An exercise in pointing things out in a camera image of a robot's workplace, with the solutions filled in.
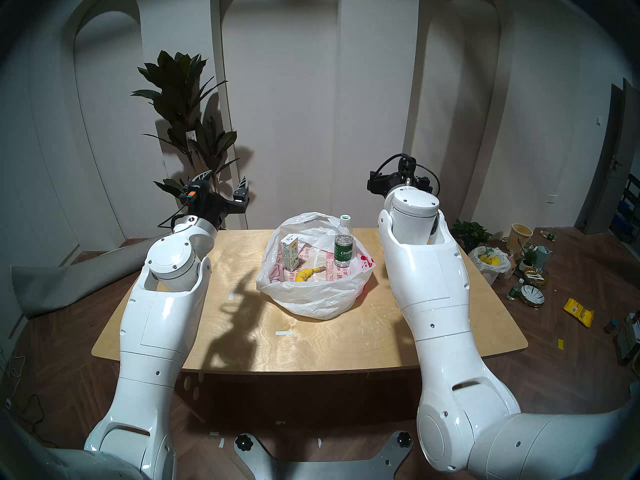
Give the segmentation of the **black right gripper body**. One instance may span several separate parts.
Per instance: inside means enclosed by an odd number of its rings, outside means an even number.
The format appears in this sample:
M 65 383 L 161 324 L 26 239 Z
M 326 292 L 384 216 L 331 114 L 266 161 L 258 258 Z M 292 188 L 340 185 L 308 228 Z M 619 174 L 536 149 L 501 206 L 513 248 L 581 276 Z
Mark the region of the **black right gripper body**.
M 390 191 L 399 186 L 412 186 L 421 191 L 433 193 L 433 186 L 428 177 L 415 177 L 413 172 L 396 171 L 383 175 L 380 172 L 371 171 L 367 181 L 367 190 L 374 195 L 386 197 Z

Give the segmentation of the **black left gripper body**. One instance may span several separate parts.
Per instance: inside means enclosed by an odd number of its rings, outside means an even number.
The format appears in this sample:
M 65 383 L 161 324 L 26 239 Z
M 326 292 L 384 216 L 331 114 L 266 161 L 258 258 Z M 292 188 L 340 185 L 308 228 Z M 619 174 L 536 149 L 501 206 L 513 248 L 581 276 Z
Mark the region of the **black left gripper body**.
M 209 183 L 188 184 L 180 199 L 186 203 L 188 215 L 206 220 L 216 230 L 228 215 L 242 215 L 248 207 L 248 203 L 234 203 L 233 195 L 229 200 L 214 192 Z

